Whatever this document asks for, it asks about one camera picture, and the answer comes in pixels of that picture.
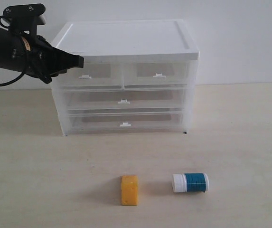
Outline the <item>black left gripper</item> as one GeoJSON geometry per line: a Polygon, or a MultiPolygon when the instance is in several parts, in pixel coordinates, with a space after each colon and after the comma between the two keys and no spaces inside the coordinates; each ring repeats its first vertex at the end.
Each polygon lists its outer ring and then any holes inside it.
{"type": "Polygon", "coordinates": [[[26,33],[9,33],[6,38],[6,68],[20,73],[8,84],[19,81],[25,75],[49,84],[52,77],[71,68],[83,67],[82,56],[52,47],[42,36],[32,38],[26,33]]]}

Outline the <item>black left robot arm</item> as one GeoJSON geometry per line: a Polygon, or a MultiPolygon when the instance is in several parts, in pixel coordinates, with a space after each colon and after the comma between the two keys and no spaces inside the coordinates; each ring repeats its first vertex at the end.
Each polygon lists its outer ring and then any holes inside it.
{"type": "Polygon", "coordinates": [[[69,69],[83,66],[82,56],[55,48],[36,33],[0,28],[0,68],[19,72],[16,78],[0,83],[0,87],[19,81],[24,75],[49,84],[69,69]]]}

